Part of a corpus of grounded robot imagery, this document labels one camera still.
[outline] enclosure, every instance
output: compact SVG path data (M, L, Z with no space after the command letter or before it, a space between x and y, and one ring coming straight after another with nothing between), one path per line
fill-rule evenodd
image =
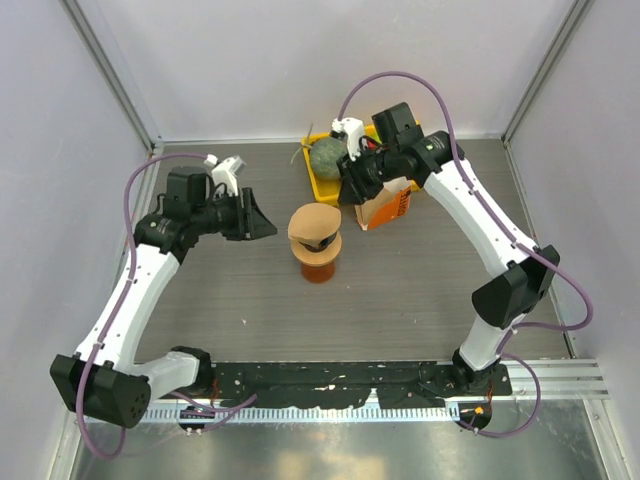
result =
M2 478L636 478L639 15L622 0L5 1ZM473 180L516 228L557 249L593 301L584 329L513 325L505 351L531 366L542 400L538 409L536 381L505 357L512 393L492 404L492 384L486 430L537 414L509 439L457 423L484 393L427 404L407 390L410 401L392 407L383 398L398 371L450 365L474 324L472 292L492 277L429 185L370 231L342 205L326 283L304 280L292 255L290 219L316 200L301 142L310 125L332 130L352 88L387 70L435 86ZM407 78L368 84L347 116L371 124L401 102L425 135L449 130L432 93ZM99 460L49 368L79 350L126 272L131 172L175 153L240 156L238 182L278 233L202 236L158 293L136 362L186 345L208 352L218 372L244 369L238 390L250 389L253 368L294 365L323 370L322 388L336 393L352 388L345 369L369 369L378 388L347 408L256 404L189 436L212 419L164 396L128 431L120 458ZM182 157L147 168L133 184L133 222L160 202L172 168L201 165ZM527 322L585 318L557 275L543 294ZM213 405L211 395L196 399ZM100 448L115 447L115 426L87 425Z

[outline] cable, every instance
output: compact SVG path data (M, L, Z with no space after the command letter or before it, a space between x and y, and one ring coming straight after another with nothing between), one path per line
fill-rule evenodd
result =
M82 436L82 439L87 445L87 448L91 451L91 453L93 453L96 457L100 458L101 460L113 460L118 455L120 455L120 453L122 452L122 448L124 447L124 442L126 438L126 429L123 427L122 430L120 431L120 439L118 441L118 446L113 452L105 453L101 451L93 442L93 439L89 434L89 430L87 429L87 424L84 421L84 393L87 388L87 380L89 379L89 373L91 372L91 367L93 366L96 360L96 357L98 356L98 352L100 351L100 347L102 346L104 339L109 333L109 329L111 328L111 325L113 325L113 322L115 321L116 316L118 315L118 312L122 307L122 304L124 303L125 299L127 298L127 295L129 294L129 290L131 289L131 285L133 284L133 280L136 272L138 257L137 257L137 252L135 248L135 240L133 238L133 227L131 225L131 213L129 211L129 208L130 208L129 197L131 196L131 188L133 186L133 182L138 177L138 175L140 175L140 173L142 173L144 170L149 168L151 165L154 165L163 160L169 160L171 158L197 158L199 160L205 160L207 157L206 155L199 155L194 153L171 153L167 155L161 155L159 157L149 160L144 165L141 165L140 167L136 168L131 174L131 176L129 177L129 179L127 180L127 183L124 187L123 205L124 205L125 229L127 234L127 244L129 245L129 252L130 252L129 274L124 284L124 288L122 289L122 292L120 292L120 295L118 296L118 299L116 300L116 303L113 306L113 310L111 310L111 313L109 314L107 321L102 327L102 330L100 330L96 343L91 349L91 353L89 354L89 357L86 360L84 368L82 369L82 373L80 374L80 382L78 383L78 392L76 394L76 418L78 420L78 428L80 429L80 435Z
M469 176L467 175L467 172L465 172L464 167L462 166L462 160L460 159L460 154L458 153L458 146L456 144L456 137L453 129L453 122L451 121L451 115L449 114L449 110L447 109L447 106L445 105L442 96L438 93L438 91L435 89L433 85L431 85L429 82L419 77L418 75L414 75L408 72L390 70L387 72L376 73L362 80L351 90L351 92L349 92L349 95L347 95L347 98L345 98L344 102L342 103L342 107L340 107L340 111L338 112L338 120L342 120L342 117L344 117L344 114L345 114L345 111L347 110L347 106L349 105L349 102L351 102L351 99L358 92L358 90L360 90L362 87L364 87L368 83L383 77L408 78L426 87L433 94L433 96L436 97L436 100L440 105L440 109L442 110L444 121L447 125L447 130L449 131L449 140L451 143L451 152L453 154L453 161L456 165L456 169L458 170L458 173L460 174L460 177L462 177L462 180L469 188L469 191L473 192L473 195L478 199L478 202L480 203L480 205L482 205L482 207L487 212L487 214L495 222L498 228L502 230L502 233L505 234L505 236L511 241L511 243L513 243L518 249L520 249L521 251L523 251L524 253L526 253L527 255L529 255L530 257L534 258L536 261L538 261L539 263L547 267L549 270L551 270L552 272L562 277L582 297L582 300L584 301L585 307L587 309L587 313L585 315L584 320L575 325L549 325L542 322L521 322L518 324L518 328L538 327L538 328L545 328L547 330L554 330L557 332L570 332L570 331L579 330L589 325L591 323L591 320L593 320L593 302L591 300L591 297L589 297L589 294L586 292L586 290L584 290L584 288L582 288L582 286L577 282L577 280L571 277L563 269L549 262L546 258L538 255L538 253L534 252L533 250L528 248L526 245L523 245L520 242L518 242L515 235L513 235L511 230L509 230L509 228L504 223L502 223L502 220L500 220L496 212L493 211L493 209L491 208L489 203L486 201L486 199L482 196L482 194L477 190L475 190L475 185L473 184L473 181L471 180L471 178L469 178Z
M579 330L589 325L593 320L593 302L589 294L586 292L586 290L584 290L584 288L578 283L578 281L575 280L573 277L571 277L563 269L549 262L546 258L540 256L537 252L531 250L526 245L523 245L520 242L518 242L515 235L513 235L511 230L509 230L509 228L507 228L507 226L504 223L502 223L502 220L500 220L496 212L493 211L493 209L491 208L487 200L482 196L482 194L479 191L475 189L475 185L473 181L471 180L471 178L469 178L469 175L467 175L467 172L465 172L464 167L462 166L462 160L460 159L460 154L458 153L458 146L456 144L456 137L453 129L453 122L451 120L451 115L449 114L449 110L447 109L447 106L444 103L444 99L438 93L438 91L435 89L433 85L431 85L429 82L419 77L418 75L414 75L408 72L391 70L387 72L376 73L362 80L351 90L351 92L349 92L349 95L347 95L347 98L345 98L344 102L342 103L342 106L340 107L340 111L338 112L338 120L342 120L347 110L347 106L349 105L349 102L351 102L351 99L358 92L358 90L360 90L362 87L364 87L368 83L374 80L377 80L378 78L384 78L384 77L408 78L410 80L420 83L433 94L433 96L438 101L438 104L440 105L440 109L442 110L442 114L444 116L444 121L447 125L447 130L449 131L449 140L451 143L451 153L453 154L453 161L456 165L456 169L458 170L458 173L460 174L460 177L462 178L462 181L467 185L467 187L469 188L469 191L478 199L478 202L480 203L480 205L482 205L482 207L487 212L489 217L491 217L491 219L495 222L498 228L500 228L502 233L505 234L505 236L509 239L509 241L511 241L511 243L515 245L519 250L526 253L530 257L534 258L537 262L541 263L542 265L547 267L549 270L551 270L552 272L562 277L582 297L582 300L584 301L584 304L587 310L584 320L582 320L581 322L575 325L549 325L541 322L521 322L517 325L517 328L538 327L538 328L545 328L547 330L554 330L559 332L570 332L570 331ZM510 437L512 435L516 435L518 433L523 432L526 428L528 428L533 423L540 409L540 402L542 401L540 381L538 380L538 377L536 376L533 369L521 358L513 354L502 353L502 349L504 348L504 346L507 344L507 342L512 336L513 336L513 331L509 330L504 336L504 338L502 339L502 341L500 342L500 344L498 345L496 352L499 355L502 355L504 358L511 358L512 360L515 360L516 362L520 363L524 368L526 368L529 371L529 373L531 374L531 377L533 378L533 382L536 386L535 406L533 409L533 413L531 414L531 417L522 426L518 427L517 429L511 432L498 433L498 432L487 432L484 430L480 431L480 430L474 429L471 425L467 423L460 422L460 424L463 425L465 428L470 429L472 431L476 431L478 434L486 437L506 438L506 437Z
M205 410L207 412L211 412L211 413L226 413L226 412L233 412L236 408L238 408L238 406L236 405L235 407L229 407L229 408L219 408L219 407L209 407L208 405L202 405L201 403L196 402L195 400L193 400L190 397L187 397L186 395L180 393L180 392L171 392L169 395L174 396L176 398L179 398L180 400L184 400L187 403L190 403L191 405L193 405L196 408L201 408L202 410Z
M159 193L158 196L156 197L156 208L153 209L153 211L151 212L152 214L156 214L160 211L160 198L164 198L166 196L166 194L164 193Z
M518 428L511 430L509 432L488 432L486 430L480 430L478 428L473 427L472 425L473 419L471 419L470 423L466 423L463 420L460 420L458 422L467 430L470 430L476 433L477 435L480 435L483 437L507 438L507 437L512 437L514 435L522 433L531 426L531 424L535 421L536 417L538 416L538 412L540 411L540 404L542 402L542 389L540 388L540 380L538 379L538 376L536 375L536 373L533 371L533 368L531 368L531 366L528 363L526 363L524 360L522 360L520 357L513 355L511 353L503 353L502 356L504 358L510 358L511 360L515 360L520 365L522 365L525 369L527 369L527 371L531 374L531 378L533 379L533 383L536 387L536 402L533 406L533 412L531 412L531 416L527 419L527 421L524 422L522 425L520 425Z

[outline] gray floor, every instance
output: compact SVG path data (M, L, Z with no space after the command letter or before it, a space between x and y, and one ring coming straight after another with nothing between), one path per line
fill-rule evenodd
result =
M526 230L500 142L461 145L487 190ZM474 317L471 293L488 277L464 234L424 192L412 196L405 217L370 232L360 231L352 208L343 208L344 246L335 277L324 285L302 279L287 224L313 194L302 158L290 164L296 148L271 143L188 149L242 156L247 167L240 182L253 187L279 233L242 243L202 238L162 295L140 342L139 361L176 345L200 347L226 361L449 359L464 340ZM162 167L157 192L164 191L171 166ZM557 322L548 299L529 318ZM521 332L507 351L527 359L567 356L562 336L546 331Z
M491 429L507 431L530 415L532 402L494 403L494 410ZM91 431L105 450L117 443L119 432L112 425L92 424ZM537 421L506 440L475 436L452 422L230 424L189 438L174 423L139 425L128 432L124 451L124 457L103 462L81 445L71 478L607 478L581 400L543 402Z

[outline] white wall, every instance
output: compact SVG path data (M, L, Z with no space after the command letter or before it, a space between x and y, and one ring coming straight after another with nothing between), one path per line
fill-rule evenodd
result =
M61 5L0 2L0 478L45 478L49 377L113 286L121 192L145 152Z
M536 231L594 299L576 334L595 356L640 452L640 3L594 2L513 142ZM562 317L582 320L556 284Z
M463 136L504 132L571 0L84 0L99 2L165 140L301 137L327 130L361 79L408 70L433 82ZM382 80L349 113L407 100Z

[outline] white plastic clip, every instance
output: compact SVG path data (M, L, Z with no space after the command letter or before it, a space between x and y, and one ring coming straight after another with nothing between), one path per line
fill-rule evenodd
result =
M215 155L207 155L206 160L204 161L205 165L208 165L209 167L213 168L218 164L218 157L216 157Z

